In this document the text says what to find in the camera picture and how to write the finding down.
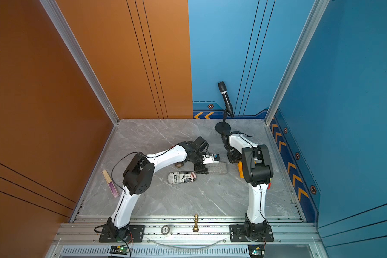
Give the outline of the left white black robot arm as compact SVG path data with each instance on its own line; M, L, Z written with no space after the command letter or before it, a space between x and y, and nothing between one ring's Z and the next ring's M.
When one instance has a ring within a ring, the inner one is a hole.
M208 146L204 138L198 137L155 154L136 152L123 172L123 189L117 207L104 226L112 240L124 241L130 233L131 214L140 195L150 187L154 173L178 162L191 162L200 173L207 173L203 157Z

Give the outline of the newspaper print eyeglass case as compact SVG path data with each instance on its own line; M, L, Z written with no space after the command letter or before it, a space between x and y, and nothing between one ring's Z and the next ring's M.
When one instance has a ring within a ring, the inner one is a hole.
M191 183L196 181L195 172L172 172L168 175L168 182L171 184Z

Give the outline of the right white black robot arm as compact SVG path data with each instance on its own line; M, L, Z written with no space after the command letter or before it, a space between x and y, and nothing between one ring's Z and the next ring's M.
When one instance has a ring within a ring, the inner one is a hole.
M265 213L266 193L274 177L267 145L258 145L240 132L222 133L221 139L231 163L241 163L248 184L248 209L244 222L245 236L251 241L273 242L273 232Z

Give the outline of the plaid eyeglass case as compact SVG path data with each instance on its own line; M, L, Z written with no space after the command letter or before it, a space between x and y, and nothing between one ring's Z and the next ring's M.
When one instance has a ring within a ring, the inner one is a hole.
M181 167L184 166L184 162L177 162L177 163L175 163L174 165L175 165L175 167L177 167L177 168L181 168Z

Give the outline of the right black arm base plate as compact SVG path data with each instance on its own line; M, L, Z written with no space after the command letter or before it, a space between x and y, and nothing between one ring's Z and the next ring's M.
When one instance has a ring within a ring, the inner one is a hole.
M274 235L270 225L264 223L252 224L232 224L229 226L230 241L239 242L274 242Z

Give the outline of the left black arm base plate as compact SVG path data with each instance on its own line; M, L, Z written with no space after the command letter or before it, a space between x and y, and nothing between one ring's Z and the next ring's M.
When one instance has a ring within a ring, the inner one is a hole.
M98 241L100 243L141 243L144 233L144 225L128 225L127 227L114 231L107 225L103 225Z

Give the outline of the grey rectangular eyeglass case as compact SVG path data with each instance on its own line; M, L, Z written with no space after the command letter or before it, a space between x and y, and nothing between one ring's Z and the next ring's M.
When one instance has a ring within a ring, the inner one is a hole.
M225 162L210 163L206 165L209 174L227 174L227 164Z

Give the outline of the orange fluffy cloth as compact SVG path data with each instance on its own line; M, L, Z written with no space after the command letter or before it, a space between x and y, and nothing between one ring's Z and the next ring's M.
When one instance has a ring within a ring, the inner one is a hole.
M239 171L240 178L244 178L243 163L241 161L238 163L238 171Z

